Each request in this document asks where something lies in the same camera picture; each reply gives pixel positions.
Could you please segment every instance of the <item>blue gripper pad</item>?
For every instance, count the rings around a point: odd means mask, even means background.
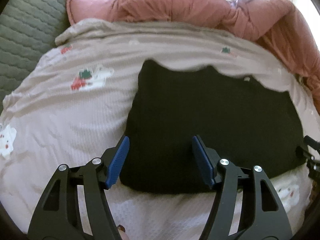
[[[193,136],[192,138],[192,152],[195,156],[196,163],[204,183],[208,185],[210,189],[212,189],[213,185],[215,184],[213,177],[213,166],[209,161],[207,154],[205,153],[205,150],[197,136]]]
[[[117,179],[120,175],[120,171],[129,152],[129,146],[129,137],[125,136],[108,167],[106,179],[106,186],[108,188],[111,188],[111,186],[117,182]]]

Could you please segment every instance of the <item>silver screw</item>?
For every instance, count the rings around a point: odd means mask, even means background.
[[[67,169],[67,165],[62,164],[59,166],[59,171],[65,171]]]
[[[254,170],[255,170],[256,172],[261,172],[261,171],[262,171],[262,168],[257,165],[257,166],[254,167]]]
[[[92,163],[93,163],[93,164],[100,164],[100,163],[101,163],[101,159],[100,159],[100,158],[94,158],[94,159],[92,160]]]
[[[229,161],[228,161],[227,159],[221,159],[221,160],[220,160],[220,163],[221,163],[222,165],[228,165],[228,164],[229,164]]]

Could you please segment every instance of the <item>gray mattress cover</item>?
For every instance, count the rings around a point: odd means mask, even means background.
[[[65,0],[10,0],[0,15],[0,113],[5,95],[34,70],[70,26]]]

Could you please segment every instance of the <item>black cloth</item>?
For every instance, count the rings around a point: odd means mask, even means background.
[[[272,178],[305,162],[302,126],[289,92],[263,87],[252,76],[233,78],[212,66],[171,71],[144,62],[125,134],[130,150],[120,179],[152,193],[208,191],[191,151],[199,134],[235,165],[260,165]]]

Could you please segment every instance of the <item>pink bed sheet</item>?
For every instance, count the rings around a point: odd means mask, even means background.
[[[70,24],[172,21],[227,30],[273,53],[304,78],[320,113],[320,54],[307,22],[288,0],[67,0]]]

